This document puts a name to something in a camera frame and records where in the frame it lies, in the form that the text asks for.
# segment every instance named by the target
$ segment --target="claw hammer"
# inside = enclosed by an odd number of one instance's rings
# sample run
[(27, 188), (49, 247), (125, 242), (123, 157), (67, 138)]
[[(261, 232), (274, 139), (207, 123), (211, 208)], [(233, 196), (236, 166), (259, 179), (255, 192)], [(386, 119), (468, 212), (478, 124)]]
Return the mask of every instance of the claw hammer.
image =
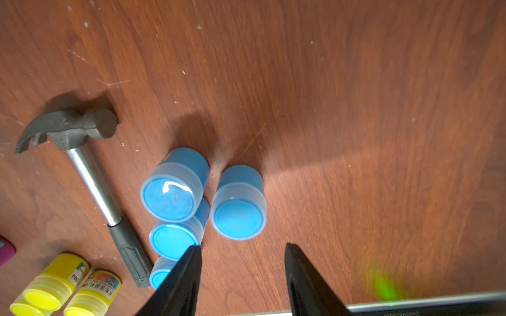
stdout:
[(116, 132), (116, 126), (116, 116), (105, 108), (88, 110), (84, 115), (70, 109), (51, 112), (39, 116), (25, 128), (18, 141), (16, 153), (27, 150), (30, 139), (33, 139), (34, 145), (39, 145), (45, 142), (48, 136), (59, 149), (67, 151), (104, 214), (116, 247), (137, 286), (144, 288), (149, 285), (151, 261), (132, 225), (124, 216), (118, 199), (104, 181), (95, 159), (84, 146), (88, 137), (95, 139), (112, 137)]

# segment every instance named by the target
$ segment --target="hammer handle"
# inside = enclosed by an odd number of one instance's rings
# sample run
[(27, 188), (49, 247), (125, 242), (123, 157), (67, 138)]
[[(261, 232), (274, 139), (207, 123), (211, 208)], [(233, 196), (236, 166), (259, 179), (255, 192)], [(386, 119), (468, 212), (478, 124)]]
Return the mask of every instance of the hammer handle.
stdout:
[(149, 274), (153, 265), (139, 242), (132, 225), (126, 217), (115, 226), (108, 226), (109, 232), (135, 283), (140, 288), (149, 285)]
[(106, 177), (103, 176), (103, 171), (96, 163), (92, 152), (85, 146), (81, 146), (69, 149), (67, 153), (104, 214), (109, 232), (135, 283), (140, 288), (147, 287), (152, 268), (151, 261), (128, 218), (122, 216), (120, 203), (106, 181)]

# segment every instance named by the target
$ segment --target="wood grain surface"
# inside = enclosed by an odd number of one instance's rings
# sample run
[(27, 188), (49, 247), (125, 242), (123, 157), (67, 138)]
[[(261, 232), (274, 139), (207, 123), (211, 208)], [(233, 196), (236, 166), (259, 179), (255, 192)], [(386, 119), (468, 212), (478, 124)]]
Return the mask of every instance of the wood grain surface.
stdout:
[[(0, 1), (0, 314), (60, 252), (138, 289), (67, 154), (20, 155), (38, 115), (112, 106), (91, 140), (147, 244), (139, 188), (170, 148), (265, 180), (268, 223), (230, 241), (208, 223), (198, 315), (289, 309), (283, 252), (305, 251), (344, 303), (506, 286), (505, 1)], [(155, 252), (148, 247), (153, 260)], [(62, 311), (53, 315), (62, 315)]]

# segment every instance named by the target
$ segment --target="plastic cap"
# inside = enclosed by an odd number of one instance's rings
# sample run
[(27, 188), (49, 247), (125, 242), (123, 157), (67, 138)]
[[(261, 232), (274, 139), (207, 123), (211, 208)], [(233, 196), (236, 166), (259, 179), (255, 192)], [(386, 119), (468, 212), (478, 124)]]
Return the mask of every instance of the plastic cap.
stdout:
[(16, 253), (16, 248), (10, 241), (0, 236), (0, 266), (9, 261)]
[(254, 186), (264, 194), (264, 179), (258, 171), (250, 166), (235, 165), (225, 169), (216, 190), (230, 183), (245, 183)]
[(43, 310), (28, 303), (23, 295), (18, 296), (11, 304), (10, 310), (16, 316), (49, 316), (53, 313), (51, 310)]
[(202, 199), (194, 217), (181, 223), (170, 223), (159, 220), (149, 234), (149, 242), (153, 249), (163, 257), (179, 260), (186, 249), (192, 245), (200, 245), (204, 237), (205, 221), (209, 215), (209, 204)]
[(176, 148), (169, 152), (162, 163), (165, 162), (174, 162), (187, 166), (197, 175), (203, 187), (209, 180), (209, 164), (204, 156), (196, 150), (186, 147)]
[(65, 316), (104, 316), (107, 305), (99, 298), (89, 294), (77, 293), (63, 311)]
[(262, 227), (262, 213), (248, 201), (234, 199), (216, 208), (215, 223), (227, 236), (237, 239), (255, 235)]
[(162, 163), (141, 187), (144, 207), (156, 218), (182, 222), (191, 218), (202, 199), (203, 186), (188, 167)]
[(158, 258), (158, 260), (155, 262), (155, 265), (153, 266), (151, 275), (149, 276), (149, 283), (153, 289), (157, 290), (160, 287), (176, 263), (178, 262), (175, 260), (167, 259), (165, 257)]
[(23, 291), (32, 305), (45, 310), (58, 310), (72, 295), (72, 289), (63, 281), (51, 276), (36, 277)]
[(258, 236), (267, 222), (267, 203), (256, 187), (230, 183), (215, 194), (211, 223), (222, 236), (247, 240)]

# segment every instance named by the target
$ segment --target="scratch on table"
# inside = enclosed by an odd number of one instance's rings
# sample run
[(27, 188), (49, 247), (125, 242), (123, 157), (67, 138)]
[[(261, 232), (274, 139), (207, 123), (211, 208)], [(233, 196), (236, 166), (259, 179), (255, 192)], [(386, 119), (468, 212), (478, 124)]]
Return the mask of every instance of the scratch on table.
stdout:
[(102, 80), (100, 80), (100, 79), (97, 79), (97, 81), (98, 81), (98, 82), (100, 82), (100, 83), (105, 84), (106, 86), (113, 86), (113, 85), (119, 85), (119, 84), (122, 84), (122, 83), (129, 82), (129, 81), (130, 81), (130, 79), (128, 79), (128, 80), (123, 80), (123, 81), (118, 81), (118, 82), (113, 82), (113, 83), (107, 83), (107, 82), (104, 82), (104, 81), (102, 81)]
[(86, 59), (84, 59), (83, 57), (79, 56), (78, 54), (76, 54), (75, 52), (71, 51), (70, 49), (67, 49), (68, 52), (71, 52), (72, 55), (76, 56), (77, 58), (81, 59), (82, 61), (84, 61), (85, 63), (87, 63), (88, 61)]
[(269, 122), (265, 123), (265, 125), (260, 128), (260, 130), (258, 131), (258, 133), (255, 135), (255, 138), (253, 138), (253, 140), (248, 144), (248, 147), (246, 147), (246, 149), (244, 149), (244, 151), (242, 152), (241, 155), (244, 155), (244, 153), (246, 152), (246, 150), (248, 150), (248, 148), (253, 144), (253, 142), (257, 139), (258, 135), (260, 135), (260, 133), (262, 132), (262, 130), (264, 130), (265, 126), (267, 126), (267, 124), (269, 124)]
[(21, 126), (25, 126), (25, 124), (23, 124), (22, 122), (20, 122), (20, 121), (16, 121), (15, 119), (13, 119), (12, 117), (9, 117), (9, 116), (7, 116), (7, 115), (3, 115), (3, 114), (2, 114), (2, 117), (6, 118), (6, 119), (8, 119), (8, 120), (11, 120), (11, 121), (13, 121), (13, 122), (15, 122), (15, 123), (18, 123), (18, 124), (19, 124), (19, 125), (21, 125)]

